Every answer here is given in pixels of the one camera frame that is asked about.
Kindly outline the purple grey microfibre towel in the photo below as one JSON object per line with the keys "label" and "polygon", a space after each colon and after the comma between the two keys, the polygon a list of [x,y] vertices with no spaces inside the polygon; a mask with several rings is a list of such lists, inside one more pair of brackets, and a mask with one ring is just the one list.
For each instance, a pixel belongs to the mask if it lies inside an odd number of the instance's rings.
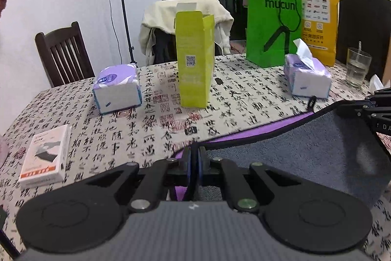
{"label": "purple grey microfibre towel", "polygon": [[340,117],[342,105],[390,107],[390,102],[337,101],[266,125],[201,142],[246,167],[264,162],[295,176],[353,195],[372,207],[390,182],[390,152],[365,117]]}

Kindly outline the crumpled white paper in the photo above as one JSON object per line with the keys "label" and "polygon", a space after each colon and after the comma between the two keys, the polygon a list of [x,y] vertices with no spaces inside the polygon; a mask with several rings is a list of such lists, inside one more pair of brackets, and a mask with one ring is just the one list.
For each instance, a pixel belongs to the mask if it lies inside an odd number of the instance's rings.
{"label": "crumpled white paper", "polygon": [[388,80],[387,83],[384,85],[377,75],[374,75],[370,78],[369,91],[371,94],[374,94],[375,91],[388,88],[390,88],[390,80]]}

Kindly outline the beige case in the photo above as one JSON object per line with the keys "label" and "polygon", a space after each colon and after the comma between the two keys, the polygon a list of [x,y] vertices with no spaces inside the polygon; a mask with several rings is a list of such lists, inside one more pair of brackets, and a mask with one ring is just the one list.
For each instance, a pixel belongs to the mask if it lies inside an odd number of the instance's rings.
{"label": "beige case", "polygon": [[391,80],[391,40],[389,44],[388,55],[386,59],[386,65],[385,65],[382,81],[383,84],[386,84],[390,80]]}

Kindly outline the glass with spoon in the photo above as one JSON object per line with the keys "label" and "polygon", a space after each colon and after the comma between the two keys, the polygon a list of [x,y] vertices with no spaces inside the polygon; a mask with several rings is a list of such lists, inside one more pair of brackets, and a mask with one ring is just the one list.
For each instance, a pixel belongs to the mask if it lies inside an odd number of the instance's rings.
{"label": "glass with spoon", "polygon": [[372,56],[362,50],[361,41],[358,48],[348,48],[346,81],[353,87],[361,87],[369,72]]}

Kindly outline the white small box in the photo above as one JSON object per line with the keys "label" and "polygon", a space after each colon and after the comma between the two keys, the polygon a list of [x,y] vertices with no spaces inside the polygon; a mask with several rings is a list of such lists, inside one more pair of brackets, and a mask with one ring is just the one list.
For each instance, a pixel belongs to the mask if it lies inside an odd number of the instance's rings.
{"label": "white small box", "polygon": [[19,175],[22,189],[64,181],[71,131],[63,125],[33,136]]}

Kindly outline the right tissue pack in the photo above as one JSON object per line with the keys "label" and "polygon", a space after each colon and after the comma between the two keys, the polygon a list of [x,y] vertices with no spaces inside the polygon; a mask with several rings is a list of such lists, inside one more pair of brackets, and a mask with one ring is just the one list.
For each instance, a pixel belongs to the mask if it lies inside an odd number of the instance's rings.
{"label": "right tissue pack", "polygon": [[312,56],[307,44],[300,38],[293,41],[295,54],[285,55],[284,74],[290,92],[298,97],[317,97],[327,99],[331,89],[332,77],[327,68]]}

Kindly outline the tissue pack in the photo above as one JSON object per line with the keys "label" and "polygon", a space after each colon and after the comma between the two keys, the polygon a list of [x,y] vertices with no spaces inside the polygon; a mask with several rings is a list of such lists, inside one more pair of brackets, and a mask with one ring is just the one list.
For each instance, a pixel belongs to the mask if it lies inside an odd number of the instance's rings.
{"label": "tissue pack", "polygon": [[103,69],[93,84],[92,92],[101,114],[140,106],[142,92],[137,65],[120,64]]}
{"label": "tissue pack", "polygon": [[300,38],[293,41],[295,54],[285,55],[284,74],[290,92],[298,97],[317,97],[327,99],[331,89],[332,77],[327,68],[312,56],[307,44]]}

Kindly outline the black paper bag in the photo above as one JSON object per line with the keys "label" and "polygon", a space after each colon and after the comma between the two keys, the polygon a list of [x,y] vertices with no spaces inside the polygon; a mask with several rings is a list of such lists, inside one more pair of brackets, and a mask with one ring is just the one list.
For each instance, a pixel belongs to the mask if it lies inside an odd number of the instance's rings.
{"label": "black paper bag", "polygon": [[367,78],[382,78],[390,47],[390,0],[340,0],[336,60],[347,62],[349,48],[372,56]]}

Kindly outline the yellow paper bag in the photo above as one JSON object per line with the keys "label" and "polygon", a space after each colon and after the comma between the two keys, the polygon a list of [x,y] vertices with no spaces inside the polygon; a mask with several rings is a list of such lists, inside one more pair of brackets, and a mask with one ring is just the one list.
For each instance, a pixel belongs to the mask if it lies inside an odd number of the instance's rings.
{"label": "yellow paper bag", "polygon": [[302,40],[325,66],[336,58],[340,0],[302,0]]}

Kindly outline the left tissue pack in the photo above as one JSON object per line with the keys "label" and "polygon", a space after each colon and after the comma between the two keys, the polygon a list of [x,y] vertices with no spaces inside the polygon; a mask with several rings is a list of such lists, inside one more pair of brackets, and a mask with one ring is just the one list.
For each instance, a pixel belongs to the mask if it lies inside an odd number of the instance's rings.
{"label": "left tissue pack", "polygon": [[140,106],[142,92],[137,65],[120,64],[103,69],[93,84],[92,92],[101,114]]}

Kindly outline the calligraphy print tablecloth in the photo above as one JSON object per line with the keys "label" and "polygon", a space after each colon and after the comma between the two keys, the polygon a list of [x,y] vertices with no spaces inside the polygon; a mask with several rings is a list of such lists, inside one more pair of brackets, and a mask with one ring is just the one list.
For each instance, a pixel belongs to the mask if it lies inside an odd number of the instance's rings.
{"label": "calligraphy print tablecloth", "polygon": [[22,189],[18,178],[33,136],[70,125],[65,184],[78,182],[125,162],[142,167],[166,158],[193,141],[222,136],[304,111],[307,99],[293,97],[281,67],[262,69],[243,55],[218,56],[205,109],[184,109],[174,62],[141,67],[142,105],[107,115],[99,113],[92,81],[82,80],[39,93],[5,134],[9,155],[1,168],[3,231],[18,249],[24,246],[15,218],[28,200],[51,185]]}

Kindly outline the green mucun paper bag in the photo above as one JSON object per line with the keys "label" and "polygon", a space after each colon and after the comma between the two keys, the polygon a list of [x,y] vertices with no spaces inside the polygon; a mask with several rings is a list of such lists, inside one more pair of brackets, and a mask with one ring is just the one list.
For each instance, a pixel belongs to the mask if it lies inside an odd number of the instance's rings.
{"label": "green mucun paper bag", "polygon": [[284,65],[302,37],[302,0],[248,0],[246,59],[269,68]]}

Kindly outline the dark wooden chair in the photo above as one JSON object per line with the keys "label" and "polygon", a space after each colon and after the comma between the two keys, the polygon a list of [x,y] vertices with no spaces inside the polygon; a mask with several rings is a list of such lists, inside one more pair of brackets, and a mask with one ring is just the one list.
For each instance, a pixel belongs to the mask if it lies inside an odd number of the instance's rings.
{"label": "dark wooden chair", "polygon": [[77,21],[34,38],[50,85],[58,87],[95,76]]}

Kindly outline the chair with cream blanket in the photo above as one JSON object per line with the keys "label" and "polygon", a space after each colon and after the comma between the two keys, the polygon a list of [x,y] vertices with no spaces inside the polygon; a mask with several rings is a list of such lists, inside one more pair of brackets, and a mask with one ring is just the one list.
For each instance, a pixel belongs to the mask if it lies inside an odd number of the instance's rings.
{"label": "chair with cream blanket", "polygon": [[141,52],[146,64],[153,65],[156,54],[152,47],[156,44],[156,29],[164,33],[175,34],[175,18],[179,11],[199,11],[203,15],[213,15],[215,19],[215,44],[222,55],[231,53],[230,32],[234,18],[219,0],[164,0],[157,1],[144,11],[139,33]]}

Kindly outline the lime green carton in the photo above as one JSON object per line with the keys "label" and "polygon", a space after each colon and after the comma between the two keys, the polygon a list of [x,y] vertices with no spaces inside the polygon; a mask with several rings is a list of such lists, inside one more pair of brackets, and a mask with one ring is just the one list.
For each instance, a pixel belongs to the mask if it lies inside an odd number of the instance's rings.
{"label": "lime green carton", "polygon": [[204,109],[215,62],[214,16],[179,11],[174,27],[181,106]]}

